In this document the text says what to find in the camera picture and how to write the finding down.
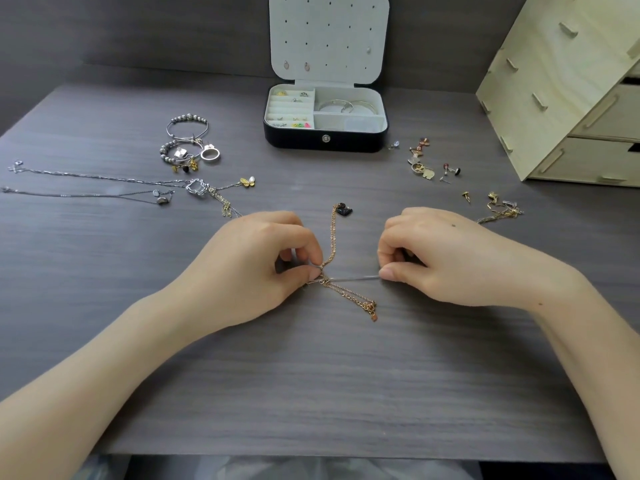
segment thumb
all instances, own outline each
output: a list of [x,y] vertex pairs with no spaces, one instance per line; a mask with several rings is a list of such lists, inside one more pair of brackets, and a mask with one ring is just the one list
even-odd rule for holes
[[284,273],[278,275],[280,286],[285,296],[289,296],[295,290],[300,288],[305,283],[315,280],[320,276],[320,269],[316,266],[296,266],[286,270]]
[[433,270],[411,262],[391,262],[380,269],[383,280],[398,281],[418,288],[428,294],[428,282]]

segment black jewelry box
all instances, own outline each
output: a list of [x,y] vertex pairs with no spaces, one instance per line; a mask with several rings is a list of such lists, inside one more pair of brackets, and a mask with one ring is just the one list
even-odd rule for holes
[[263,126],[270,144],[340,152],[384,147],[382,96],[364,86],[380,76],[388,14],[388,0],[269,0],[271,65],[288,81],[269,89]]

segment hand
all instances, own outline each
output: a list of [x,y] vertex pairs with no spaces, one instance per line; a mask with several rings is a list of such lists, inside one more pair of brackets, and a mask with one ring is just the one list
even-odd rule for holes
[[188,268],[161,293],[186,306],[180,319],[197,340],[276,308],[320,270],[302,265],[277,274],[278,256],[320,265],[316,236],[292,212],[261,212],[222,226]]
[[[425,266],[404,261],[401,248]],[[466,306],[534,311],[584,277],[571,266],[446,210],[404,209],[385,225],[378,245],[380,277],[431,298]]]

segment wooden drawer organizer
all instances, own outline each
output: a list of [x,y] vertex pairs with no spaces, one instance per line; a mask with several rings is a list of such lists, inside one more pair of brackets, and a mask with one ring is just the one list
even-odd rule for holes
[[521,180],[640,186],[638,20],[640,0],[526,1],[477,91]]

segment gold butterfly charm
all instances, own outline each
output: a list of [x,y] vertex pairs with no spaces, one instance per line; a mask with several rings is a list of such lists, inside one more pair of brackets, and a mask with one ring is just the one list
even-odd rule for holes
[[246,188],[255,186],[255,177],[249,177],[249,180],[246,178],[241,178],[240,183],[243,184]]

